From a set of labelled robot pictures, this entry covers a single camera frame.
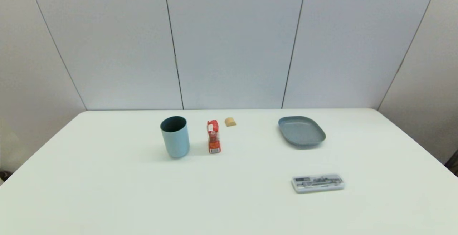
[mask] wall panel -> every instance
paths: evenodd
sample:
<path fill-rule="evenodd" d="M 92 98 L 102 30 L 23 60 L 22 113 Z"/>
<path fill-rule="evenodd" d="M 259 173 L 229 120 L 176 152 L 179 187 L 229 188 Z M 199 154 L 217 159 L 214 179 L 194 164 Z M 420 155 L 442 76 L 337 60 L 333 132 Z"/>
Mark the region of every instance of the wall panel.
<path fill-rule="evenodd" d="M 379 111 L 442 163 L 458 148 L 458 0 L 431 0 Z"/>
<path fill-rule="evenodd" d="M 166 0 L 37 0 L 83 101 L 180 109 Z"/>
<path fill-rule="evenodd" d="M 280 108 L 301 0 L 168 0 L 185 109 Z"/>
<path fill-rule="evenodd" d="M 0 0 L 0 119 L 23 144 L 1 138 L 3 168 L 16 170 L 83 111 L 35 0 Z"/>
<path fill-rule="evenodd" d="M 429 0 L 304 0 L 285 108 L 378 108 Z"/>

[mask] white table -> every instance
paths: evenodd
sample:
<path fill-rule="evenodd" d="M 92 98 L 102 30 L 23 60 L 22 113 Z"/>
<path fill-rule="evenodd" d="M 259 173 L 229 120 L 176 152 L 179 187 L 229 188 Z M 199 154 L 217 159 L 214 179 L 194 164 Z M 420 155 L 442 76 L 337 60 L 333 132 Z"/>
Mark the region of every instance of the white table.
<path fill-rule="evenodd" d="M 190 153 L 159 129 L 188 120 Z M 278 119 L 308 116 L 327 139 L 298 150 Z M 237 125 L 224 126 L 226 117 Z M 206 148 L 206 121 L 222 152 Z M 296 194 L 297 175 L 338 173 L 342 191 Z M 453 234 L 458 179 L 371 109 L 89 111 L 0 187 L 2 235 Z"/>

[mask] gray oval tray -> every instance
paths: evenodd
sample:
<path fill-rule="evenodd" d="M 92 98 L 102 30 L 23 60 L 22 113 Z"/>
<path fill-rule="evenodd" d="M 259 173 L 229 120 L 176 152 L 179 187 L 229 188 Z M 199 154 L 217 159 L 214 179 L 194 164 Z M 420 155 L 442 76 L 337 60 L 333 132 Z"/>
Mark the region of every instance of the gray oval tray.
<path fill-rule="evenodd" d="M 304 116 L 288 116 L 278 120 L 285 139 L 297 146 L 312 146 L 323 142 L 326 134 L 314 120 Z"/>

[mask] tan sponge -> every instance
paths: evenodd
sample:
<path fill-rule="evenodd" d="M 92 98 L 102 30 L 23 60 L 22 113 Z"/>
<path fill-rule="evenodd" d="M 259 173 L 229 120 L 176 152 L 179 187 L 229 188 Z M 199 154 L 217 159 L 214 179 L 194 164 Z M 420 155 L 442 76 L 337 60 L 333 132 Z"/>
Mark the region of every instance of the tan sponge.
<path fill-rule="evenodd" d="M 232 118 L 232 117 L 226 118 L 226 120 L 224 121 L 224 123 L 226 124 L 227 127 L 236 125 L 236 123 L 235 123 L 235 121 L 234 121 L 234 118 Z"/>

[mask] panel seam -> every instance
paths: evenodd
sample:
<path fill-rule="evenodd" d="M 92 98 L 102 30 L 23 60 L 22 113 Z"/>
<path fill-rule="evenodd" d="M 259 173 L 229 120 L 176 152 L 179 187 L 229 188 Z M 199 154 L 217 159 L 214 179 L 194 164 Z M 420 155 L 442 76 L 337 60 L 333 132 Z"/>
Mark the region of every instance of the panel seam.
<path fill-rule="evenodd" d="M 288 67 L 288 75 L 286 76 L 286 84 L 285 84 L 285 91 L 283 92 L 283 100 L 282 100 L 282 107 L 285 102 L 285 97 L 286 97 L 286 88 L 288 87 L 288 79 L 289 79 L 289 72 L 291 71 L 291 64 L 293 62 L 293 54 L 294 54 L 294 48 L 296 47 L 296 38 L 297 38 L 297 32 L 299 30 L 299 22 L 301 21 L 301 14 L 302 14 L 302 7 L 304 5 L 304 0 L 301 1 L 301 8 L 299 9 L 299 17 L 297 19 L 297 25 L 296 25 L 296 34 L 294 34 L 294 42 L 293 42 L 293 49 L 291 51 L 291 58 L 289 59 L 289 67 Z"/>
<path fill-rule="evenodd" d="M 178 87 L 180 88 L 181 107 L 182 107 L 183 110 L 184 110 L 184 109 L 185 109 L 185 104 L 183 103 L 183 93 L 181 92 L 180 72 L 178 71 L 178 62 L 177 62 L 177 60 L 176 60 L 175 41 L 174 41 L 174 39 L 173 39 L 172 20 L 170 19 L 170 10 L 169 10 L 169 1 L 168 1 L 168 0 L 165 0 L 165 5 L 167 5 L 167 15 L 168 15 L 168 17 L 169 17 L 170 36 L 172 36 L 172 45 L 173 45 L 173 54 L 174 54 L 176 75 L 177 75 L 177 77 L 178 77 Z"/>
<path fill-rule="evenodd" d="M 85 105 L 85 103 L 84 103 L 84 101 L 83 101 L 83 98 L 81 97 L 81 94 L 80 94 L 80 92 L 78 91 L 78 88 L 77 88 L 77 86 L 75 85 L 75 82 L 73 81 L 73 78 L 72 78 L 72 76 L 71 76 L 71 74 L 70 74 L 70 72 L 69 72 L 69 70 L 68 70 L 68 68 L 67 68 L 67 65 L 65 64 L 64 59 L 62 58 L 62 55 L 60 54 L 59 48 L 57 47 L 57 44 L 56 44 L 56 42 L 55 42 L 55 40 L 54 40 L 54 37 L 53 37 L 53 35 L 51 34 L 51 30 L 49 29 L 49 26 L 48 26 L 48 24 L 47 24 L 47 22 L 46 22 L 46 20 L 45 20 L 45 18 L 44 18 L 43 12 L 41 11 L 40 5 L 38 4 L 38 0 L 35 0 L 35 2 L 36 2 L 36 5 L 38 6 L 38 10 L 40 11 L 41 17 L 43 18 L 44 25 L 46 25 L 46 28 L 47 28 L 48 33 L 49 33 L 49 36 L 51 36 L 51 40 L 53 41 L 54 47 L 56 48 L 57 53 L 59 54 L 60 60 L 62 61 L 62 64 L 64 64 L 65 70 L 67 71 L 67 74 L 68 74 L 68 76 L 70 77 L 70 80 L 72 81 L 72 84 L 73 84 L 73 86 L 75 87 L 75 90 L 76 90 L 78 96 L 80 97 L 81 103 L 83 104 L 85 110 L 87 111 L 87 107 L 86 107 L 86 105 Z"/>
<path fill-rule="evenodd" d="M 386 90 L 385 95 L 384 95 L 383 98 L 381 99 L 380 104 L 378 105 L 377 111 L 380 110 L 380 107 L 381 107 L 381 105 L 383 104 L 383 101 L 385 100 L 386 95 L 388 95 L 388 91 L 390 90 L 391 86 L 393 85 L 394 80 L 396 79 L 396 76 L 397 76 L 398 73 L 399 73 L 399 70 L 401 70 L 402 64 L 404 64 L 405 57 L 407 56 L 407 53 L 409 52 L 410 47 L 412 46 L 412 43 L 414 42 L 415 36 L 417 36 L 417 32 L 418 32 L 418 30 L 420 29 L 420 26 L 422 25 L 422 22 L 423 22 L 423 19 L 425 18 L 425 15 L 427 14 L 427 11 L 428 11 L 428 8 L 429 8 L 429 5 L 430 5 L 431 1 L 432 1 L 432 0 L 429 0 L 429 2 L 428 2 L 428 5 L 427 5 L 427 7 L 426 7 L 426 9 L 425 9 L 425 12 L 423 13 L 422 19 L 420 20 L 420 23 L 418 24 L 417 30 L 415 30 L 414 36 L 412 37 L 412 40 L 410 41 L 409 47 L 407 47 L 407 50 L 405 51 L 404 57 L 402 58 L 401 64 L 399 64 L 399 67 L 398 67 L 398 69 L 396 70 L 396 73 L 394 74 L 394 77 L 393 77 L 393 79 L 391 80 L 391 83 L 390 83 L 390 85 L 388 86 L 388 89 Z"/>

